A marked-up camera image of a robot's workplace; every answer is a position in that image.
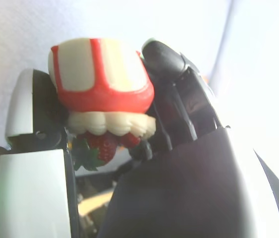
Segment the strawberry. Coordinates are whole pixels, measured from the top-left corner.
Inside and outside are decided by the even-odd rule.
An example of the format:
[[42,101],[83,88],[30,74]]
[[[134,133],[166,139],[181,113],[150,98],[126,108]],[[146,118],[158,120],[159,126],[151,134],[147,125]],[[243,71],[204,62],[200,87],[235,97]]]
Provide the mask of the strawberry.
[[89,132],[84,134],[90,149],[97,149],[97,159],[108,163],[116,153],[118,142],[116,137],[106,132],[103,135],[93,135]]
[[119,143],[126,148],[133,148],[136,145],[138,145],[139,142],[140,142],[140,138],[134,136],[131,133],[128,133],[123,136],[119,136]]

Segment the robotic hand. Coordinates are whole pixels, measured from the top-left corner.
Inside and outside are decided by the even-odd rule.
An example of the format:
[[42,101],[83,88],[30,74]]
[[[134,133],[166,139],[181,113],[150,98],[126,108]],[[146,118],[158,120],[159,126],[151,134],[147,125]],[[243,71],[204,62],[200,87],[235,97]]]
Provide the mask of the robotic hand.
[[[78,54],[68,45],[62,48],[68,56]],[[75,100],[83,99],[83,86],[92,86],[66,79],[59,85],[59,75],[79,78],[71,69],[80,66],[92,76],[89,72],[103,65],[94,57],[89,67],[60,55],[55,63],[59,49],[50,54],[50,76],[26,70],[12,95],[6,128],[11,149],[0,148],[0,238],[79,237],[74,167],[109,165],[117,145],[129,147],[140,163],[120,176],[99,238],[279,238],[279,212],[257,156],[223,124],[213,93],[183,54],[153,39],[144,44],[144,71],[142,64],[132,70],[142,75],[138,81],[146,70],[154,90],[149,79],[129,84],[138,94],[127,100],[143,99],[133,109],[126,98],[114,97],[115,92],[93,97],[95,104]],[[104,67],[116,75],[118,65],[110,63]],[[63,93],[63,88],[76,93]],[[117,108],[102,105],[107,95]],[[113,113],[110,120],[117,127],[100,123],[103,115],[107,122],[108,111],[120,108],[123,116]],[[115,117],[128,121],[119,127]],[[67,126],[83,136],[72,141]],[[114,147],[103,150],[110,156],[99,157],[93,142],[107,131]]]

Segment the red stripe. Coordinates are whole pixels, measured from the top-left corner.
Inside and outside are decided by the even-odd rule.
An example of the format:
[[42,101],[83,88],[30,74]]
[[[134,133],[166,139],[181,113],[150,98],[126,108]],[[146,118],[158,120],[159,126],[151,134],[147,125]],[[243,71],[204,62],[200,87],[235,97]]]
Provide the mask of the red stripe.
[[101,39],[90,39],[93,67],[95,73],[95,85],[94,88],[109,88],[110,85],[107,82],[105,74],[105,65],[103,63]]
[[62,86],[62,81],[60,78],[60,68],[59,68],[59,61],[58,61],[58,50],[59,50],[59,46],[53,46],[51,47],[51,51],[53,53],[54,56],[54,72],[55,72],[55,78],[56,78],[56,86],[57,89],[62,91],[63,90],[63,86]]

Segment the plastic toy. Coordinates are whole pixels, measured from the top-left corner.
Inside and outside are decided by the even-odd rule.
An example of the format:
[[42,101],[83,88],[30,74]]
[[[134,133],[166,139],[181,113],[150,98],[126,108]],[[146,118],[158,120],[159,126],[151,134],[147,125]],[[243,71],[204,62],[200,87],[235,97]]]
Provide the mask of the plastic toy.
[[279,238],[265,172],[195,65],[154,39],[141,57],[124,46],[68,41],[50,75],[21,73],[0,148],[0,238],[81,237],[74,167],[107,168],[118,145],[132,159],[111,171],[97,237]]

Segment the white wall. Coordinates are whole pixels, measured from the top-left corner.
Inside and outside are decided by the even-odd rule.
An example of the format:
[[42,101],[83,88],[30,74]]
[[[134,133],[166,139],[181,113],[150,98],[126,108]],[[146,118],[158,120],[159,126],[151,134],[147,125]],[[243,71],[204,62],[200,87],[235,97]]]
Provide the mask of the white wall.
[[237,0],[232,15],[214,88],[279,178],[279,0]]
[[150,37],[175,43],[207,74],[229,0],[0,0],[0,145],[12,89],[26,68],[47,71],[50,47],[75,37],[116,37],[140,49]]

